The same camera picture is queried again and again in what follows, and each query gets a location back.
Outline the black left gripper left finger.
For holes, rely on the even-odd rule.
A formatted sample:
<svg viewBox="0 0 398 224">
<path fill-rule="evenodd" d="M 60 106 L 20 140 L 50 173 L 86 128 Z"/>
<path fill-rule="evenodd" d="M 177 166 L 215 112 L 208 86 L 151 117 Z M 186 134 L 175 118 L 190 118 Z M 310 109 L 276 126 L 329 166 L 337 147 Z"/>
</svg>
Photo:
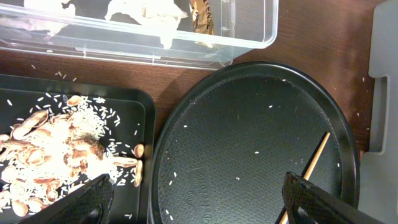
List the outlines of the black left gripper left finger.
<svg viewBox="0 0 398 224">
<path fill-rule="evenodd" d="M 18 224 L 108 224 L 113 198 L 109 175 L 102 174 Z"/>
</svg>

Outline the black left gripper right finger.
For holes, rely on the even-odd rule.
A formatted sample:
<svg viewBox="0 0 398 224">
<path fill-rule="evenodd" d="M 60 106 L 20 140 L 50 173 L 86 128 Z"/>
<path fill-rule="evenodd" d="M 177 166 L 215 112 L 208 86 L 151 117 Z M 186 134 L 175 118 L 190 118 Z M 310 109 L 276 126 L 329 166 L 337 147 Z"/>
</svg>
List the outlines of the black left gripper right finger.
<svg viewBox="0 0 398 224">
<path fill-rule="evenodd" d="M 382 224 L 294 172 L 286 173 L 282 196 L 289 223 Z"/>
</svg>

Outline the wooden chopstick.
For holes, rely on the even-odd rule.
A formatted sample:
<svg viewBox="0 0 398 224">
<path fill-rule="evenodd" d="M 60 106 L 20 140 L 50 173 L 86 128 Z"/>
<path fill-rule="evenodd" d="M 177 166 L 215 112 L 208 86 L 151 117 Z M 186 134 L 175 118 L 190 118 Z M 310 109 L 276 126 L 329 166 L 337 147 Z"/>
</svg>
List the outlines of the wooden chopstick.
<svg viewBox="0 0 398 224">
<path fill-rule="evenodd" d="M 323 138 L 323 140 L 322 140 L 322 142 L 321 142 L 321 144 L 318 146 L 315 155 L 313 156 L 312 160 L 310 161 L 309 166 L 307 167 L 307 169 L 306 169 L 306 171 L 305 171 L 305 173 L 303 175 L 303 178 L 305 180 L 308 180 L 310 178 L 310 176 L 311 176 L 311 174 L 312 174 L 312 172 L 313 172 L 313 170 L 314 170 L 314 168 L 315 168 L 315 166 L 316 166 L 316 164 L 317 164 L 317 162 L 318 162 L 318 160 L 320 158 L 320 155 L 323 152 L 323 149 L 324 149 L 329 137 L 330 137 L 330 133 L 326 133 L 324 138 Z M 279 224 L 286 224 L 287 221 L 288 221 L 288 214 L 287 214 L 287 212 L 284 212 Z"/>
</svg>

